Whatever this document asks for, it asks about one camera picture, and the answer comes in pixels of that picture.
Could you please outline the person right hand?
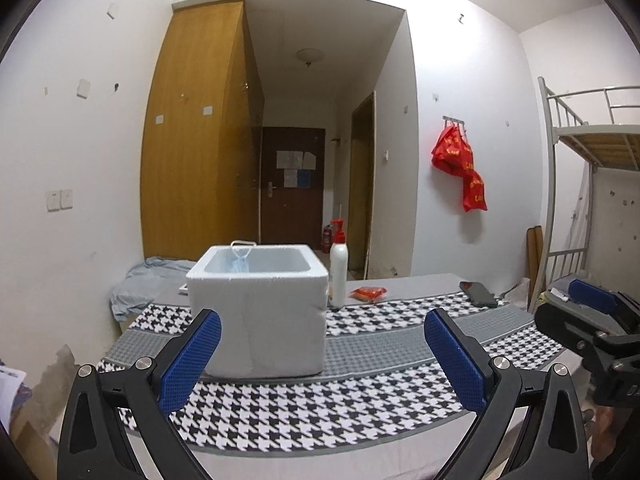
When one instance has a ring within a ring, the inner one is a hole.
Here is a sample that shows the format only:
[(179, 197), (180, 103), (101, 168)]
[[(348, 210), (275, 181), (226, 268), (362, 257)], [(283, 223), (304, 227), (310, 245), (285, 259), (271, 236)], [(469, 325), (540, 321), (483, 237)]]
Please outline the person right hand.
[(591, 455), (596, 462), (602, 462), (611, 455), (616, 445), (612, 434), (615, 410), (609, 406), (599, 406), (591, 430)]

